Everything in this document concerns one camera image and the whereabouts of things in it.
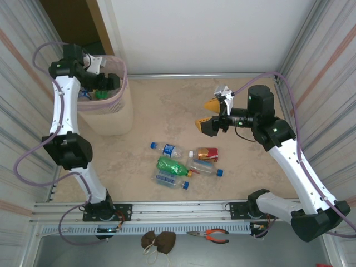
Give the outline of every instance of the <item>green plastic bottle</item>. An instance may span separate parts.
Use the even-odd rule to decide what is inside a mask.
[[[156,167],[162,171],[169,172],[171,174],[190,177],[192,171],[188,170],[182,163],[179,163],[169,157],[161,156],[158,159]]]

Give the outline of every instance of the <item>plastic bottle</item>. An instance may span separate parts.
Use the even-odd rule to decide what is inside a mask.
[[[194,151],[189,151],[189,157],[207,162],[217,162],[219,154],[217,147],[199,147]]]
[[[203,160],[188,159],[186,166],[197,174],[222,176],[224,173],[223,170],[215,168],[212,163]]]
[[[151,148],[159,151],[160,154],[163,154],[167,157],[181,157],[183,155],[184,149],[180,146],[173,146],[163,142],[152,142]]]
[[[181,176],[170,174],[166,171],[158,170],[152,179],[160,185],[164,185],[173,189],[183,188],[185,190],[189,187],[189,182],[184,181]]]
[[[179,176],[186,175],[190,177],[192,175],[192,171],[188,170],[182,163],[164,156],[160,156],[156,167],[161,171],[166,171]]]

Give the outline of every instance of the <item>robotic arm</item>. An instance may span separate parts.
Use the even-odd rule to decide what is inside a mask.
[[[105,77],[100,68],[105,65],[103,57],[83,55],[83,49],[76,44],[63,45],[63,59],[53,62],[49,73],[62,88],[64,103],[61,103],[58,89],[55,91],[55,104],[53,122],[50,135],[42,137],[42,142],[48,139],[58,128],[61,108],[64,108],[62,128],[57,136],[44,145],[44,149],[53,158],[58,166],[65,170],[80,173],[88,183],[91,192],[91,201],[85,206],[88,220],[119,220],[115,215],[115,207],[106,188],[100,183],[91,164],[93,150],[91,144],[80,136],[77,123],[77,99],[81,87],[88,91],[114,90],[120,88],[120,78],[113,73]],[[77,181],[81,185],[86,198],[89,194],[79,176]]]
[[[263,214],[274,215],[290,223],[297,236],[306,242],[338,226],[342,219],[317,192],[299,164],[295,133],[286,121],[275,117],[274,96],[269,88],[263,85],[250,87],[247,109],[233,108],[234,93],[225,85],[220,85],[214,94],[216,98],[204,107],[219,115],[196,121],[198,129],[208,136],[216,136],[219,129],[226,132],[229,126],[250,128],[256,141],[282,167],[300,199],[298,204],[261,189],[249,195],[246,204],[239,206],[234,213],[254,218]],[[303,153],[301,157],[327,199],[342,214],[349,214],[349,205],[345,201],[337,201],[319,180]]]

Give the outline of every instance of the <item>beige floor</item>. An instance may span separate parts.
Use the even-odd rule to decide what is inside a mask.
[[[218,84],[237,90],[249,79],[191,79],[129,81],[135,112],[133,128],[127,135],[102,137],[79,120],[81,135],[91,142],[93,165],[113,201],[171,201],[246,199],[255,190],[266,188],[278,196],[297,197],[282,169],[258,143],[238,138],[234,129],[219,132],[217,137],[205,136],[194,121],[212,116],[202,106],[214,97]],[[274,91],[271,79],[262,79]],[[235,107],[246,107],[247,90],[235,96]],[[276,115],[282,117],[275,94]],[[239,129],[251,137],[250,130]],[[187,150],[199,146],[219,148],[216,167],[223,177],[193,175],[188,190],[169,189],[151,180],[159,157],[150,149],[153,141],[169,142]],[[85,200],[84,193],[72,177],[61,181],[55,202]]]

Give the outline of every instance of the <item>wooden panel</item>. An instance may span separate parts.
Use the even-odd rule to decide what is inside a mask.
[[[104,47],[105,54],[113,55],[113,49],[109,36],[106,31],[104,20],[102,19],[101,12],[96,0],[86,0],[89,10],[91,12],[92,19],[94,20],[97,32],[100,36],[102,46]]]
[[[84,46],[100,41],[86,0],[40,0],[62,41]]]

